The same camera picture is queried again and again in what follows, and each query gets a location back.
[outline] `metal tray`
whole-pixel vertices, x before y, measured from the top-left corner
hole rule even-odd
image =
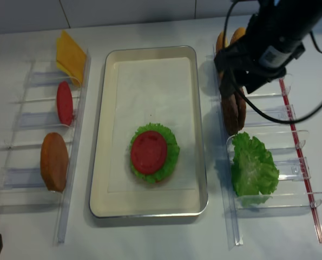
[[[147,184],[128,147],[139,126],[169,127],[180,146],[172,176]],[[196,53],[191,47],[117,50],[106,59],[90,210],[95,217],[197,216],[208,202]]]

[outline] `white table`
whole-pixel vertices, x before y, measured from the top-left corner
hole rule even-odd
[[[247,16],[232,17],[229,34],[239,26],[246,26],[248,19]],[[90,152],[106,56],[116,49],[193,47],[198,59],[204,139],[209,140],[213,129],[218,127],[218,119],[211,116],[213,97],[207,90],[212,84],[213,70],[212,63],[208,61],[223,24],[223,18],[212,18],[68,30],[81,46],[89,49],[92,62],[66,242],[60,246],[53,245],[56,210],[1,214],[0,232],[4,239],[1,259],[322,260],[322,245],[318,244],[311,214],[242,219],[240,227],[244,245],[228,250],[222,193],[212,161],[215,154],[211,151],[206,153],[209,205],[195,223],[102,228],[93,222],[88,209]],[[315,32],[322,46],[322,21]],[[25,60],[54,59],[55,40],[59,35],[59,30],[0,35],[0,102],[10,98],[15,84],[22,82]],[[288,71],[296,75],[290,101],[298,117],[322,99],[322,55],[315,51],[309,37],[304,44],[307,52],[288,66]],[[1,109],[0,128],[7,118]],[[315,191],[322,191],[322,112],[299,125],[298,129],[310,131],[304,154],[312,174],[312,187]],[[0,167],[4,159],[0,155]],[[322,206],[319,213],[322,221]]]

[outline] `black cable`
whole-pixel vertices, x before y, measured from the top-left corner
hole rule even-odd
[[[227,32],[227,26],[228,26],[228,19],[231,15],[233,8],[235,7],[235,5],[238,2],[239,2],[239,0],[235,0],[228,10],[226,20],[225,20],[224,37],[222,39],[222,46],[225,46],[225,38],[226,38],[226,32]],[[318,107],[316,107],[312,112],[310,112],[307,115],[305,115],[299,119],[296,119],[296,120],[279,120],[276,118],[272,118],[271,116],[268,116],[267,114],[265,114],[261,110],[259,110],[254,104],[252,104],[252,102],[247,97],[245,97],[245,95],[240,91],[238,84],[235,82],[232,70],[228,69],[227,71],[230,76],[229,79],[231,80],[231,83],[233,84],[233,87],[235,88],[235,91],[241,96],[242,99],[245,100],[246,103],[249,104],[250,107],[252,107],[253,110],[255,110],[259,115],[261,115],[263,118],[265,118],[269,121],[272,121],[272,122],[275,122],[278,124],[286,124],[286,125],[297,124],[297,123],[300,123],[300,122],[303,122],[303,121],[309,119],[310,117],[312,117],[313,115],[315,115],[317,112],[319,112],[322,109],[322,102],[321,102],[320,105]]]
[[[319,49],[318,45],[317,45],[317,42],[316,42],[316,39],[314,38],[314,34],[313,34],[313,31],[310,31],[310,37],[311,37],[311,40],[312,40],[312,43],[316,49],[316,51],[318,51],[319,53],[322,54],[322,51]]]

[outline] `red stripe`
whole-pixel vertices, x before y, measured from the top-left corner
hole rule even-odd
[[[284,98],[284,103],[286,106],[290,105],[290,102],[288,100],[288,96],[286,93],[286,88],[285,88],[285,83],[283,81],[283,79],[279,79],[280,82],[280,87],[281,87],[281,91],[282,91],[282,96]],[[288,118],[290,120],[293,120],[293,115],[292,112],[289,110],[288,111]],[[296,131],[297,129],[295,128],[295,125],[292,124],[291,125],[291,130],[292,131]],[[293,139],[294,139],[294,144],[297,146],[299,145],[299,138],[298,138],[298,133],[297,132],[293,132]],[[303,158],[303,152],[301,150],[301,147],[297,147],[297,154],[298,154],[298,158]],[[312,187],[311,187],[311,183],[310,180],[308,179],[308,172],[306,167],[302,167],[301,171],[303,172],[303,176],[304,176],[304,183],[305,183],[305,187],[306,187],[306,191],[308,193],[308,200],[310,202],[310,204],[315,202],[314,196],[312,194]],[[316,207],[311,207],[311,212],[312,212],[312,217],[313,217],[313,221],[314,221],[314,226],[316,228],[316,233],[317,233],[317,237],[318,237],[318,241],[319,243],[322,244],[322,228],[321,228],[321,223],[319,220],[319,216],[318,216],[318,212],[317,212],[317,208]]]

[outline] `tomato slice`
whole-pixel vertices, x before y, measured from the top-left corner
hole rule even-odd
[[[56,94],[57,114],[60,122],[70,126],[73,120],[73,99],[67,82],[58,85]]]
[[[138,135],[132,144],[130,158],[141,174],[154,174],[165,164],[166,157],[166,140],[156,131],[146,131]]]

